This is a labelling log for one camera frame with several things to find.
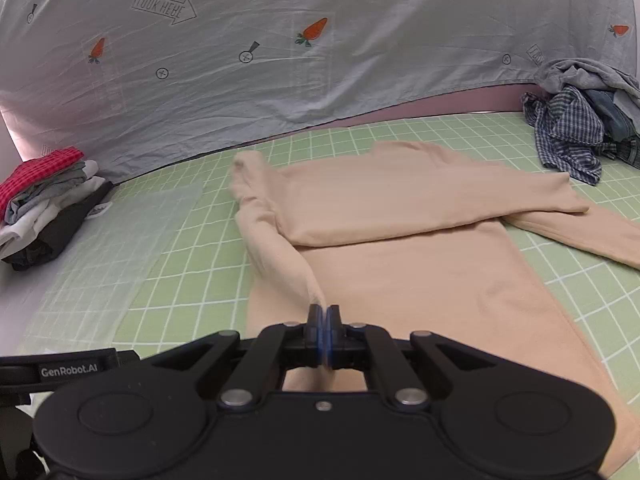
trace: carrot print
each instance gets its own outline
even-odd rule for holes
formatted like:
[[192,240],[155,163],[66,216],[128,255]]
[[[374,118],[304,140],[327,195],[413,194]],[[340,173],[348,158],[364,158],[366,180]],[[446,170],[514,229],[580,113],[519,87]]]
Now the carrot print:
[[609,32],[613,32],[616,38],[618,36],[624,36],[628,30],[629,27],[626,25],[609,25]]
[[305,30],[302,31],[302,34],[298,34],[298,39],[296,40],[297,44],[305,44],[306,46],[311,46],[309,41],[316,40],[322,34],[322,30],[328,21],[327,18],[322,18],[322,20],[318,20],[315,23],[309,25]]
[[89,63],[100,63],[98,59],[102,56],[102,51],[104,50],[104,38],[100,38],[98,43],[91,49],[91,54],[89,54]]

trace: pile of clothes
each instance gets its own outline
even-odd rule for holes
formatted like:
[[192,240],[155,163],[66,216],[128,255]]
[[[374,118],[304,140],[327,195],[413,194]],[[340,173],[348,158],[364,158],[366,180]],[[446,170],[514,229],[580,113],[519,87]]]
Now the pile of clothes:
[[568,172],[595,186],[602,175],[597,155],[640,168],[640,84],[593,59],[559,59],[540,67],[536,83],[548,100],[522,96],[527,123],[546,168]]
[[74,147],[23,162],[0,184],[0,258],[16,270],[49,262],[113,187]]

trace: clothing tag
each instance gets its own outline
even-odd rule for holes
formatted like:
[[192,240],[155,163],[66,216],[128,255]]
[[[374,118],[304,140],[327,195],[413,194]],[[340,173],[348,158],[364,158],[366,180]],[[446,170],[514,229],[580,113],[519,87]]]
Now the clothing tag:
[[107,212],[107,209],[111,207],[111,204],[113,204],[113,202],[105,202],[103,204],[98,204],[97,206],[94,206],[94,208],[87,213],[84,219],[88,220],[90,218],[96,218],[98,216],[104,215]]

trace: blue checkered shirt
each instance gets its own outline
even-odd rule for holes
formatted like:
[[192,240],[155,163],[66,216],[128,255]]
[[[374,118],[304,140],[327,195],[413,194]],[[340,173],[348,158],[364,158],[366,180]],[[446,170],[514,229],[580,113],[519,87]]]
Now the blue checkered shirt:
[[595,186],[602,166],[592,146],[599,146],[604,125],[582,93],[565,85],[549,101],[527,92],[522,96],[524,116],[535,127],[536,147],[545,168],[567,171],[573,178]]

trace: black folded cloth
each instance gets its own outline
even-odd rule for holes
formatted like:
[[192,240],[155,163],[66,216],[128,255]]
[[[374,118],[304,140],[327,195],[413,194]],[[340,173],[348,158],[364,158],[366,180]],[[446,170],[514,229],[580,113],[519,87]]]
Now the black folded cloth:
[[33,242],[2,260],[11,264],[14,270],[27,270],[55,260],[78,232],[89,211],[102,201],[111,188],[113,184],[107,180],[84,200],[65,207]]

